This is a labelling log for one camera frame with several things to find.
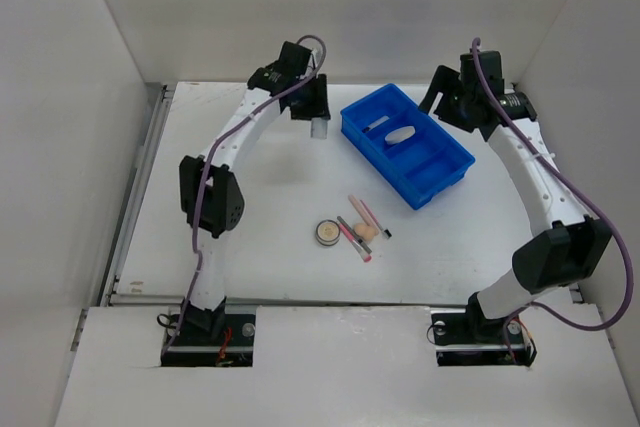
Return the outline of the clear plastic bottle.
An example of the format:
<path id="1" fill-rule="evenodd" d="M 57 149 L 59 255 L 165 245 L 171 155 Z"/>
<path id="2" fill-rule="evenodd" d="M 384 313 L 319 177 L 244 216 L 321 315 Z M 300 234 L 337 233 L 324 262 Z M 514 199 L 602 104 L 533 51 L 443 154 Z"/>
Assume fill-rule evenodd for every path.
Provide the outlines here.
<path id="1" fill-rule="evenodd" d="M 312 139 L 324 140 L 328 135 L 328 121 L 322 118 L 314 118 L 311 121 L 310 136 Z"/>

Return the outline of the round white powder puff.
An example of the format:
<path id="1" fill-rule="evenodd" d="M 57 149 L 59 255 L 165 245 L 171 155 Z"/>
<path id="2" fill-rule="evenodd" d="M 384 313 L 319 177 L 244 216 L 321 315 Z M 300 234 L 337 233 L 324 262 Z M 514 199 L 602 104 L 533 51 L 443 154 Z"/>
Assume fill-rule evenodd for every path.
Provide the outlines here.
<path id="1" fill-rule="evenodd" d="M 414 126 L 403 126 L 389 132 L 385 136 L 384 141 L 387 146 L 398 145 L 411 138 L 415 133 L 416 129 Z"/>

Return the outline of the small white black-capped bottle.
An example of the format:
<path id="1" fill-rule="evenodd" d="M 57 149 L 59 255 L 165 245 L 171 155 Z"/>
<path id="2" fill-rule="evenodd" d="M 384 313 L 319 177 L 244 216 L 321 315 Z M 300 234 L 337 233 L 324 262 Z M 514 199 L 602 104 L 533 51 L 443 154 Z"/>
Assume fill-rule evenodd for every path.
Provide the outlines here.
<path id="1" fill-rule="evenodd" d="M 363 133 L 367 133 L 389 120 L 388 116 L 382 116 L 362 129 Z"/>

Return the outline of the beige makeup sponge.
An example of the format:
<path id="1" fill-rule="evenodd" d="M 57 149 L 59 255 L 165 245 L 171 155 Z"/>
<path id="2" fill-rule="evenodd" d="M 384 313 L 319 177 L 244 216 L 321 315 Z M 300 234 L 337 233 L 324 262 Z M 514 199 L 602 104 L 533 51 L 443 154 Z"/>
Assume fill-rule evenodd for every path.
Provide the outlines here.
<path id="1" fill-rule="evenodd" d="M 356 223 L 353 226 L 353 230 L 367 243 L 370 243 L 378 235 L 377 229 L 366 223 Z"/>

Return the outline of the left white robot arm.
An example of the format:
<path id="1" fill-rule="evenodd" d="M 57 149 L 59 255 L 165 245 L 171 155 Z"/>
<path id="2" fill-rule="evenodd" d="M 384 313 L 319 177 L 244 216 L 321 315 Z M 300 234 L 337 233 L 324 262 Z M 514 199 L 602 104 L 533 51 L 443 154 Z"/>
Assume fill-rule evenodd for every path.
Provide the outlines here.
<path id="1" fill-rule="evenodd" d="M 191 228 L 197 264 L 171 338 L 184 330 L 201 343 L 217 341 L 225 326 L 225 269 L 219 249 L 204 241 L 232 231 L 245 210 L 237 173 L 260 136 L 284 111 L 307 121 L 311 134 L 323 138 L 331 118 L 327 77 L 321 68 L 325 42 L 307 34 L 283 43 L 278 58 L 258 68 L 247 80 L 243 97 L 221 133 L 197 156 L 179 164 L 180 207 Z"/>

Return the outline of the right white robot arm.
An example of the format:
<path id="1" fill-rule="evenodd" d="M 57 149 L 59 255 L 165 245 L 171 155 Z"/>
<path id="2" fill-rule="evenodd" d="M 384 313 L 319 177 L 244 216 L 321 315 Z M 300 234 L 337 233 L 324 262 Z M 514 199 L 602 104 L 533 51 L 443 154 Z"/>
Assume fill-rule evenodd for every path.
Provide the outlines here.
<path id="1" fill-rule="evenodd" d="M 460 57 L 460 68 L 437 67 L 419 105 L 466 132 L 479 131 L 516 187 L 531 239 L 511 257 L 510 270 L 471 295 L 463 328 L 477 342 L 501 337 L 507 317 L 546 292 L 590 277 L 612 233 L 554 175 L 537 113 L 522 92 L 508 93 L 501 55 Z"/>

